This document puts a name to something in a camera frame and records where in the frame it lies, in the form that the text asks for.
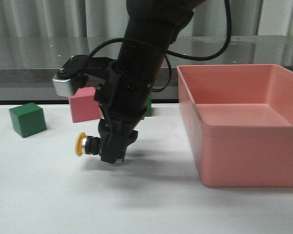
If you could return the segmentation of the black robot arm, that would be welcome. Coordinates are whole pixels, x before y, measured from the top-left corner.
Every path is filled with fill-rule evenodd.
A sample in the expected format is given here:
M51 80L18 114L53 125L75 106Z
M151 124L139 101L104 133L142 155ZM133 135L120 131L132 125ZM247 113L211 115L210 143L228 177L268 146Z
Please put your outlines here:
M165 51L190 22L198 0L129 0L129 21L118 58L110 75L96 89L104 118L98 131L101 160L114 163L124 158L138 133L136 125L146 113L146 103L157 79Z

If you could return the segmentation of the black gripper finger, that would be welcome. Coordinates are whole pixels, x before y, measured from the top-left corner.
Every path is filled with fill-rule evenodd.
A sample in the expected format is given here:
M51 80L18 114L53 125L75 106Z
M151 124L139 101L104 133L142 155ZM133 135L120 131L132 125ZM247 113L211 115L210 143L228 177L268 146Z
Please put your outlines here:
M122 156L121 156L122 162L124 162L124 160L125 160L126 151L127 151L128 146L131 145L132 143L134 143L137 140L137 138L138 138L138 131L132 130L132 132L129 134L129 136L126 140L126 145L125 145L125 148L122 152Z
M114 164L118 159L124 161L126 141L122 136L113 134L106 125L105 120L100 120L98 132L101 138L101 161Z

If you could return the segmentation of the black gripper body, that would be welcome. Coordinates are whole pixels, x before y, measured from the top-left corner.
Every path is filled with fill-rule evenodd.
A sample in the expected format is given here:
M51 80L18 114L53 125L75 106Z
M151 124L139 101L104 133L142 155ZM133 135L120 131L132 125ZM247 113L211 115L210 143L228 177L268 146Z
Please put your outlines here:
M146 112L147 71L140 63L94 58L95 76L103 78L98 86L95 100L99 102L104 118L100 120L100 136L130 137L136 135L134 128Z

